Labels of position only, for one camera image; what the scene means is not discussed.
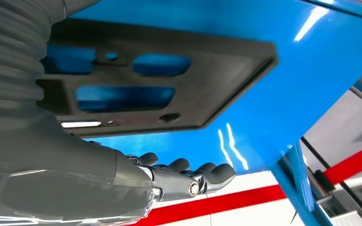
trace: transparent plastic cover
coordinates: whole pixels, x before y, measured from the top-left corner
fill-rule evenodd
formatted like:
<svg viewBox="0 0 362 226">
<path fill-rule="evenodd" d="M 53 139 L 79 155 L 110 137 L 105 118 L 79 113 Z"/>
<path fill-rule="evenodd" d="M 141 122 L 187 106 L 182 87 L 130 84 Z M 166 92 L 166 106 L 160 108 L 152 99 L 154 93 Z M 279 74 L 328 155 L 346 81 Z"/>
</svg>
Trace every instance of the transparent plastic cover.
<svg viewBox="0 0 362 226">
<path fill-rule="evenodd" d="M 128 225 L 146 217 L 153 202 L 151 181 L 0 171 L 0 226 Z"/>
</svg>

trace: blue table leg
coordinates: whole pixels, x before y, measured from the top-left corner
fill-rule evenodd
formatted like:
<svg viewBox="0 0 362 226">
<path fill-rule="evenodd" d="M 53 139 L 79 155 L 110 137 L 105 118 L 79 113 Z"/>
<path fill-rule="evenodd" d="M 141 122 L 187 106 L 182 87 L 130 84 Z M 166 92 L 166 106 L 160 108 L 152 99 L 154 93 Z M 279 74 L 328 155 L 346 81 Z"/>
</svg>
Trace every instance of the blue table leg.
<svg viewBox="0 0 362 226">
<path fill-rule="evenodd" d="M 327 215 L 314 201 L 300 146 L 293 147 L 287 157 L 290 160 L 290 169 L 287 170 L 292 172 L 293 178 L 287 176 L 285 168 L 280 164 L 276 164 L 271 171 L 303 223 L 306 226 L 332 226 Z"/>
<path fill-rule="evenodd" d="M 291 170 L 294 176 L 296 190 L 304 200 L 304 203 L 310 211 L 314 211 L 314 199 L 307 175 L 307 167 L 303 161 L 302 149 L 300 143 L 297 143 L 288 152 L 287 157 L 291 162 Z"/>
</svg>

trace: round hole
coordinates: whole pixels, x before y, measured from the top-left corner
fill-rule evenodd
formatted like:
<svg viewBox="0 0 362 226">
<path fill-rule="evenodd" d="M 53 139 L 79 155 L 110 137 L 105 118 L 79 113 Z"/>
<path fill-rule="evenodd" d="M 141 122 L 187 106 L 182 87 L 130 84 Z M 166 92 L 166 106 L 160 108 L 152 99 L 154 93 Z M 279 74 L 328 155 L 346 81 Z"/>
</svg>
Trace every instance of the round hole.
<svg viewBox="0 0 362 226">
<path fill-rule="evenodd" d="M 109 61 L 115 61 L 118 57 L 118 54 L 115 52 L 110 52 L 105 54 L 105 58 Z"/>
<path fill-rule="evenodd" d="M 106 121 L 105 125 L 107 125 L 107 126 L 118 126 L 118 124 L 115 121 L 112 121 L 112 120 Z"/>
<path fill-rule="evenodd" d="M 179 114 L 171 113 L 171 114 L 164 114 L 164 115 L 160 116 L 159 119 L 163 122 L 171 122 L 171 121 L 178 119 L 179 117 L 180 117 Z"/>
</svg>

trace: red stripe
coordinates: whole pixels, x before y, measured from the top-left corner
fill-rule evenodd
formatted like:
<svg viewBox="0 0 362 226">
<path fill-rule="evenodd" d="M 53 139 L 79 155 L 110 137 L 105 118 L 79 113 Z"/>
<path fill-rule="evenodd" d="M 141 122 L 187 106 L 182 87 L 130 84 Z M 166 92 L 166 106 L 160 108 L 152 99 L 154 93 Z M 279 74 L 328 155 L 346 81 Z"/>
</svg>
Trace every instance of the red stripe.
<svg viewBox="0 0 362 226">
<path fill-rule="evenodd" d="M 362 171 L 362 150 L 324 172 L 333 184 L 338 184 Z M 197 201 L 153 209 L 149 216 L 134 226 L 157 226 L 174 221 L 285 199 L 278 185 L 221 195 Z"/>
<path fill-rule="evenodd" d="M 329 168 L 324 175 L 331 183 L 338 184 L 359 172 L 362 172 L 362 150 Z"/>
<path fill-rule="evenodd" d="M 147 218 L 140 220 L 135 225 L 162 225 L 285 198 L 283 191 L 278 185 L 262 187 L 153 209 Z"/>
</svg>

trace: robotic hand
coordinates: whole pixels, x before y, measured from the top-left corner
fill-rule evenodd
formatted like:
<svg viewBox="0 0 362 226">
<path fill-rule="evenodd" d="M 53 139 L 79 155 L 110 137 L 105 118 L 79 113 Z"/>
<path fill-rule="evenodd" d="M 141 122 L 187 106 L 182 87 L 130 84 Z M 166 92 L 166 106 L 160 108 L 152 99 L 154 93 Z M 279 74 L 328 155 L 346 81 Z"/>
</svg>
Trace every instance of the robotic hand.
<svg viewBox="0 0 362 226">
<path fill-rule="evenodd" d="M 228 164 L 216 166 L 206 163 L 196 171 L 191 171 L 186 159 L 177 159 L 169 165 L 154 165 L 158 162 L 154 153 L 146 153 L 140 157 L 127 155 L 127 158 L 152 179 L 153 191 L 159 202 L 215 192 L 225 187 L 236 175 Z"/>
</svg>

